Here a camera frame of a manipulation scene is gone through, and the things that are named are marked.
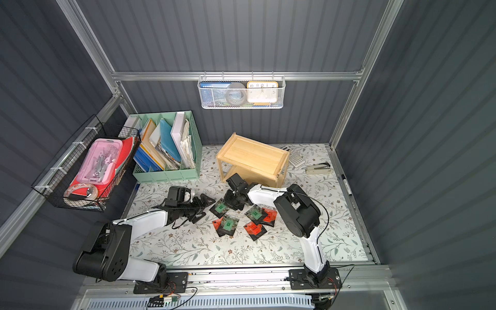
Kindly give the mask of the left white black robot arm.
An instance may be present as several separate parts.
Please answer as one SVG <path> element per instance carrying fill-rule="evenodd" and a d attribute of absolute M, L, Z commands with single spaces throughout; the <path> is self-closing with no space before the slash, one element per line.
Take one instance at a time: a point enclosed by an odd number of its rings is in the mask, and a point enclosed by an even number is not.
<path fill-rule="evenodd" d="M 184 217 L 196 223 L 215 199 L 205 194 L 194 196 L 189 189 L 179 188 L 146 213 L 112 222 L 96 222 L 75 258 L 76 274 L 114 282 L 134 280 L 165 287 L 169 283 L 167 268 L 160 263 L 131 257 L 131 244 L 138 237 L 174 223 Z"/>

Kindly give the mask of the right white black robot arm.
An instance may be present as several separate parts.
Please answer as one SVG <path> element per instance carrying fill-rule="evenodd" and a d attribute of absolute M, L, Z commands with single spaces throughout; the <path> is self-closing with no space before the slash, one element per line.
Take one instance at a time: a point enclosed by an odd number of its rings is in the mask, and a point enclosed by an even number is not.
<path fill-rule="evenodd" d="M 319 230 L 321 212 L 313 199 L 297 184 L 275 188 L 247 183 L 238 174 L 227 179 L 228 193 L 235 204 L 266 205 L 278 211 L 286 227 L 299 238 L 304 254 L 307 279 L 314 286 L 323 282 L 330 263 L 324 258 Z"/>

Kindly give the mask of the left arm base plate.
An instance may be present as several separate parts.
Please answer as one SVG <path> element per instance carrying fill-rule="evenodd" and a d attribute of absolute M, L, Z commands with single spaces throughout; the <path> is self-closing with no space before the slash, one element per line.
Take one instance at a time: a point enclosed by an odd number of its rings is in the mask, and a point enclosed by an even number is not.
<path fill-rule="evenodd" d="M 184 293 L 188 276 L 187 272 L 165 272 L 157 275 L 152 282 L 136 281 L 133 293 L 137 295 Z"/>

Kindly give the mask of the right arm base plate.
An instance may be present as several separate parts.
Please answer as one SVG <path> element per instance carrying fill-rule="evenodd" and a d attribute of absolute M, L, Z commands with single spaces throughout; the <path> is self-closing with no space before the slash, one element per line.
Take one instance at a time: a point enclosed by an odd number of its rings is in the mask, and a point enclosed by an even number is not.
<path fill-rule="evenodd" d="M 285 279 L 290 282 L 292 290 L 325 289 L 337 291 L 342 287 L 342 280 L 337 268 L 324 268 L 319 273 L 309 269 L 290 269 Z"/>

